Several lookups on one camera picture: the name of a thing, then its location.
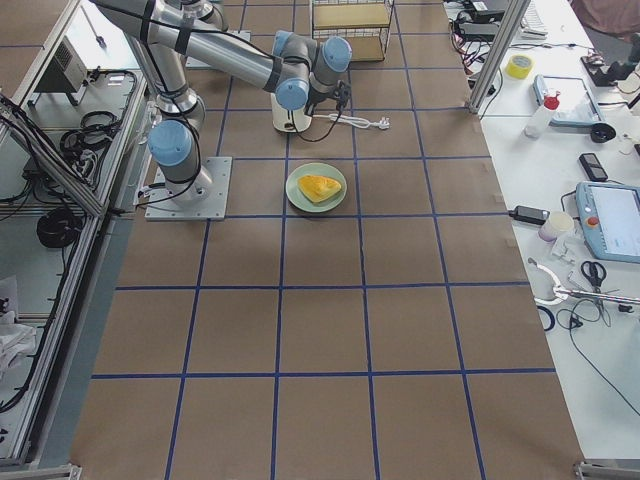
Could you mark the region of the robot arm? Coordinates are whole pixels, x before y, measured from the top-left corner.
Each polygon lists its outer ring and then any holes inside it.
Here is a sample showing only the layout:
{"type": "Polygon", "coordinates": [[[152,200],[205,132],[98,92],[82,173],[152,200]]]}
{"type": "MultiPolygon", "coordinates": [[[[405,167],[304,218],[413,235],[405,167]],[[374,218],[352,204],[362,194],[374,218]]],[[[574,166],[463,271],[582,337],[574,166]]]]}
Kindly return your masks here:
{"type": "Polygon", "coordinates": [[[186,80],[183,60],[209,67],[268,92],[284,111],[313,115],[317,104],[332,99],[343,108],[350,87],[342,79],[352,49],[339,36],[324,41],[279,30],[271,52],[207,22],[206,1],[99,1],[99,11],[143,57],[145,77],[155,84],[163,116],[151,130],[148,148],[165,177],[169,195],[178,201],[206,192],[199,146],[200,97],[186,80]]]}
{"type": "Polygon", "coordinates": [[[183,15],[203,21],[222,32],[227,32],[229,25],[224,12],[224,3],[218,0],[180,0],[183,15]]]}

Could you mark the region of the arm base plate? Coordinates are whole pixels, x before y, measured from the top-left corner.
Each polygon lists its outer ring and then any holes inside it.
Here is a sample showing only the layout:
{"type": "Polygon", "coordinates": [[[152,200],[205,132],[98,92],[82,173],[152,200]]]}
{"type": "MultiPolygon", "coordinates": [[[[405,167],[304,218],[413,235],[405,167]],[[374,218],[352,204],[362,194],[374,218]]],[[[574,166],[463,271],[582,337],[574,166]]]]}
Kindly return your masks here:
{"type": "Polygon", "coordinates": [[[231,157],[206,157],[200,174],[184,192],[169,182],[150,192],[145,218],[148,221],[223,220],[226,215],[231,179],[231,157]]]}

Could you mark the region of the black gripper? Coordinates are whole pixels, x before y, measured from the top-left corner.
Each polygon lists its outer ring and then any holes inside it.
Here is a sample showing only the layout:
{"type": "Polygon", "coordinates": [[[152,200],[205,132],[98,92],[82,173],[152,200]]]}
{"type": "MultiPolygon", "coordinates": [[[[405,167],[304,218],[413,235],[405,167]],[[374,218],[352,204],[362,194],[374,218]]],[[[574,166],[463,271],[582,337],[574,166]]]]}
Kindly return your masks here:
{"type": "Polygon", "coordinates": [[[314,87],[309,89],[308,100],[305,106],[306,113],[312,113],[319,103],[322,103],[327,98],[327,93],[324,91],[318,91],[314,87]]]}

